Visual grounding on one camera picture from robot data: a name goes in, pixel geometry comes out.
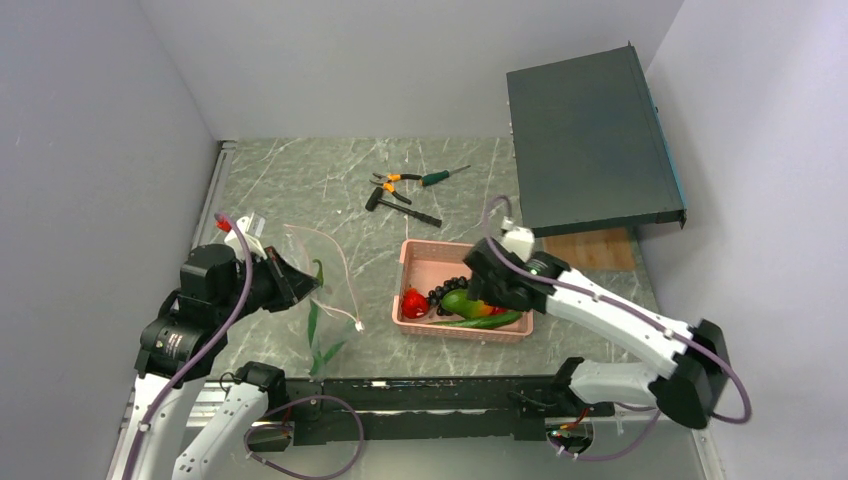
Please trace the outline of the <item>green chili pepper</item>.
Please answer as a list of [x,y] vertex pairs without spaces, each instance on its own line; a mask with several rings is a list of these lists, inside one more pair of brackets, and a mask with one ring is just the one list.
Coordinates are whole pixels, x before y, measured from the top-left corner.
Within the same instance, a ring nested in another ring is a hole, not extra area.
[[318,286],[323,287],[325,284],[324,264],[320,259],[314,258],[312,263],[316,266],[315,278]]

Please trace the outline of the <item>clear zip top bag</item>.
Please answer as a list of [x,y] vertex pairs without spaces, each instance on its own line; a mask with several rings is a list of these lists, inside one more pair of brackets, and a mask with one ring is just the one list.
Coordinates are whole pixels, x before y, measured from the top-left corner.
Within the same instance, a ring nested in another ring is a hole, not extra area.
[[359,292],[354,286],[348,257],[342,245],[334,237],[313,228],[293,224],[287,224],[284,227],[284,233],[285,254],[297,269],[315,276],[316,266],[312,260],[317,258],[324,264],[324,286],[313,291],[300,306],[305,315],[302,345],[307,350],[306,374],[308,377],[310,377],[308,371],[312,363],[307,341],[309,302],[314,299],[325,307],[343,313],[354,323],[355,331],[350,334],[340,353],[330,362],[325,375],[319,378],[310,377],[323,379],[341,371],[345,356],[355,349],[365,333]]

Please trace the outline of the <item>pink plastic basket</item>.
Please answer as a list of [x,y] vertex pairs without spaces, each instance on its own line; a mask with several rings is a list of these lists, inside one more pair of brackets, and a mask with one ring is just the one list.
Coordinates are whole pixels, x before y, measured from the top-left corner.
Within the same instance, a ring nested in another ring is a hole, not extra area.
[[401,245],[397,292],[393,297],[392,322],[403,334],[458,338],[487,343],[518,343],[534,331],[534,314],[526,312],[516,322],[497,329],[471,329],[433,325],[445,321],[446,317],[427,314],[422,318],[409,319],[402,314],[403,294],[415,288],[425,294],[452,277],[470,276],[470,269],[463,263],[472,244],[408,239]]

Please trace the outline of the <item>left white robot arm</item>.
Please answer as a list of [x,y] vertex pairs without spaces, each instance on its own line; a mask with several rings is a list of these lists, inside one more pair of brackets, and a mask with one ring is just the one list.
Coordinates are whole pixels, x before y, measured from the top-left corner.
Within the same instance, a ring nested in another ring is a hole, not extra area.
[[287,406],[283,370],[251,361],[236,373],[227,412],[187,452],[179,450],[192,409],[227,329],[258,311],[285,311],[306,299],[320,279],[287,263],[273,247],[257,253],[227,245],[193,249],[180,268],[180,286],[142,332],[131,417],[117,452],[114,479],[198,478],[213,464],[237,424],[272,420]]

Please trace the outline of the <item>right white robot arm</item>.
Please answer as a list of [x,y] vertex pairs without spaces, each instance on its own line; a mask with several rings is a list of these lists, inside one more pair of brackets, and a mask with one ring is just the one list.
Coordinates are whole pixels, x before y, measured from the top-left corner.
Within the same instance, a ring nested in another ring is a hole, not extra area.
[[547,252],[523,260],[482,239],[463,259],[471,292],[493,306],[535,311],[578,324],[636,357],[634,363],[566,360],[551,388],[557,411],[574,415],[587,404],[654,407],[678,424],[701,430],[720,419],[716,407],[732,381],[724,332],[645,309],[593,283]]

